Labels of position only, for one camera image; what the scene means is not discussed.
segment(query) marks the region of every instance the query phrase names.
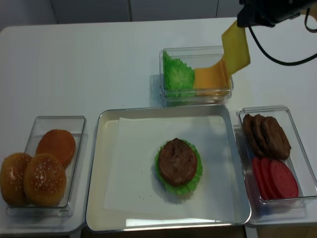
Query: tomato slice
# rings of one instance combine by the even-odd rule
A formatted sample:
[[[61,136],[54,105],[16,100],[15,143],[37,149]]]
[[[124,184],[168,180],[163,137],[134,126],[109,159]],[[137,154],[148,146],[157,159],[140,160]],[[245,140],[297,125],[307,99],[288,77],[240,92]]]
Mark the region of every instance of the tomato slice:
[[[262,177],[264,181],[264,186],[267,191],[267,195],[269,199],[279,199],[281,197],[278,196],[278,192],[275,186],[273,185],[272,177],[269,172],[270,163],[271,163],[271,160],[269,158],[261,159],[261,172],[262,172]]]
[[[289,168],[281,161],[272,161],[270,164],[272,184],[281,198],[298,197],[298,186]]]
[[[254,173],[254,176],[256,177],[256,181],[257,181],[257,185],[258,185],[261,197],[264,200],[268,200],[268,195],[267,195],[267,192],[265,190],[264,181],[263,181],[263,178],[261,175],[260,160],[258,157],[253,158],[252,167],[253,167],[253,173]]]

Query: black cable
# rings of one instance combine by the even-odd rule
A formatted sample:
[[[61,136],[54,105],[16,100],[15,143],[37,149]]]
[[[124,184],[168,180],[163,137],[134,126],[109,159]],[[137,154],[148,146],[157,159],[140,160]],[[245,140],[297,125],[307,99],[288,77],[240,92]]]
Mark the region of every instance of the black cable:
[[[305,27],[306,29],[309,31],[309,32],[312,32],[312,33],[317,33],[317,29],[311,29],[307,26],[307,19],[308,19],[308,15],[309,15],[309,12],[310,12],[311,8],[308,8],[307,11],[306,11],[306,16],[305,16]]]
[[[296,62],[283,62],[283,61],[279,61],[279,60],[273,58],[272,56],[270,56],[267,52],[265,52],[265,50],[262,48],[262,46],[260,45],[259,41],[257,40],[257,38],[256,38],[256,36],[255,36],[255,34],[254,34],[254,32],[253,32],[251,26],[249,26],[249,30],[250,30],[251,35],[252,35],[254,41],[256,42],[258,48],[260,49],[260,51],[262,51],[262,53],[263,53],[267,58],[269,58],[271,61],[273,61],[273,62],[275,62],[275,63],[277,63],[277,64],[281,64],[281,65],[284,65],[284,66],[296,66],[296,65],[303,64],[303,63],[307,63],[307,62],[309,62],[309,61],[311,61],[311,60],[317,58],[317,53],[316,53],[316,54],[314,54],[313,56],[310,56],[310,57],[308,57],[308,58],[306,58],[306,59],[303,59],[303,60],[300,60],[300,61],[296,61]]]

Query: silver tray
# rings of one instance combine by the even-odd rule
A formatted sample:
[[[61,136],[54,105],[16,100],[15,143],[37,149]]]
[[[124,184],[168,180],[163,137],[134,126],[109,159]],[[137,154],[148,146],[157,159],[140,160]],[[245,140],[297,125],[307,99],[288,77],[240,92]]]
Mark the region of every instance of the silver tray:
[[[166,120],[169,121],[170,127],[160,130],[160,125],[166,123]],[[158,129],[155,130],[160,131],[160,135],[152,133],[154,129],[150,125],[153,122],[156,123]],[[187,126],[188,130],[176,136],[196,146],[201,154],[204,168],[202,179],[196,190],[191,197],[185,199],[172,195],[160,187],[151,166],[139,171],[141,169],[130,166],[127,160],[122,162],[122,158],[118,156],[118,153],[124,154],[127,153],[125,150],[128,150],[127,147],[121,146],[124,142],[120,139],[122,135],[125,135],[123,133],[127,133],[126,130],[132,133],[140,128],[138,129],[140,133],[127,134],[132,144],[137,139],[142,139],[142,134],[146,131],[149,133],[149,141],[159,140],[161,136],[162,142],[156,145],[157,148],[153,149],[153,154],[150,153],[144,157],[142,149],[139,149],[140,156],[130,153],[129,159],[135,160],[136,163],[140,158],[146,158],[146,161],[138,163],[144,169],[147,165],[154,163],[155,153],[161,143],[164,143],[166,138],[173,139],[173,130],[176,130],[175,127],[180,124]],[[195,133],[199,133],[205,140],[195,141]],[[151,196],[147,194],[150,190],[154,191]],[[138,192],[140,193],[140,197],[137,197],[139,200],[136,199]],[[194,206],[191,201],[194,200],[197,202],[195,208],[191,209]],[[177,206],[181,207],[184,204],[186,209],[182,209],[179,213]],[[105,232],[229,226],[245,224],[250,216],[251,207],[246,192],[243,168],[230,114],[226,107],[202,105],[113,110],[100,115],[86,210],[86,224],[89,229]]]

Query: white wall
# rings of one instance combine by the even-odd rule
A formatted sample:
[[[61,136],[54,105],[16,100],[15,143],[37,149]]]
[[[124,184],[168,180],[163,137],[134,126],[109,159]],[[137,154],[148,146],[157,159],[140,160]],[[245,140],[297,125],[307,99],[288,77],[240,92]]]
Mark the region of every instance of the white wall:
[[[0,31],[37,24],[57,24],[50,0],[0,0]]]

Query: sesame seed bun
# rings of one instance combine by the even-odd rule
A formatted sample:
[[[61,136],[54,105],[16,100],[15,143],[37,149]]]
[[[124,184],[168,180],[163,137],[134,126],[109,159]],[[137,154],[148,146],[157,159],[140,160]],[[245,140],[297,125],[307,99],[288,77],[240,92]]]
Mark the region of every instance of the sesame seed bun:
[[[76,143],[72,134],[67,130],[50,130],[41,139],[36,155],[54,155],[66,168],[74,156]]]
[[[4,201],[11,206],[25,206],[28,201],[23,190],[24,171],[31,156],[15,153],[4,159],[0,174],[0,188]]]
[[[66,189],[65,169],[53,155],[36,155],[24,172],[23,187],[34,205],[57,205]]]

